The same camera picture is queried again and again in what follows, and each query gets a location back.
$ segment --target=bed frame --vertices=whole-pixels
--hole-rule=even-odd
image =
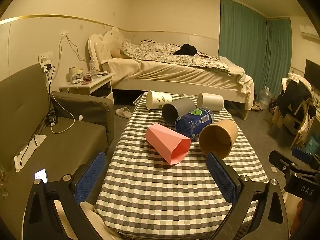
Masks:
[[[105,69],[108,67],[108,60],[111,59],[111,50],[120,49],[124,38],[116,27],[108,31],[104,36],[93,34],[88,40],[88,49],[90,56],[93,57],[99,66],[97,68]],[[205,85],[191,84],[177,81],[163,81],[155,79],[138,79],[124,78],[117,84],[113,85],[113,89],[120,90],[142,90],[142,91],[159,91],[176,94],[187,94],[197,96],[199,93],[209,93],[221,95],[224,100],[239,102],[240,107],[236,107],[240,111],[242,118],[247,119],[249,111],[244,109],[246,95],[237,91],[216,88]]]

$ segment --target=air conditioner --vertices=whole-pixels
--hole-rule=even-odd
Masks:
[[[313,40],[320,42],[319,35],[313,26],[300,25],[301,35],[306,40]]]

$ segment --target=bed sheet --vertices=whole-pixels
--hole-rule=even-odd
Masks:
[[[196,96],[171,94],[173,100]],[[135,100],[129,119],[110,162],[95,211],[105,225],[134,239],[206,239],[225,218],[227,203],[211,177],[198,137],[186,157],[170,166],[145,139],[148,126],[167,126],[161,110],[148,111],[147,93]],[[223,108],[214,121],[230,119]],[[238,137],[224,159],[239,175],[268,180],[263,167],[238,127]],[[252,202],[245,221],[256,207]]]
[[[226,73],[156,61],[122,58],[109,60],[109,68],[113,73],[113,84],[120,82],[123,78],[137,78],[177,81],[233,90],[246,95],[246,110],[251,109],[254,99],[254,84],[248,75],[245,75],[244,82],[241,82],[242,85],[237,77]]]

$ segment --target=bottle label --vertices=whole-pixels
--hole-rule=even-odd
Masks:
[[[205,108],[198,108],[188,114],[185,114],[184,119],[191,124],[193,130],[191,139],[197,136],[204,127],[212,123],[211,114]]]

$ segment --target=headboard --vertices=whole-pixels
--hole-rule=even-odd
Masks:
[[[102,64],[108,62],[113,49],[121,49],[125,38],[119,32],[117,27],[113,27],[104,36],[101,34],[93,34],[88,40],[88,49],[90,57],[97,62],[96,68],[101,68]]]

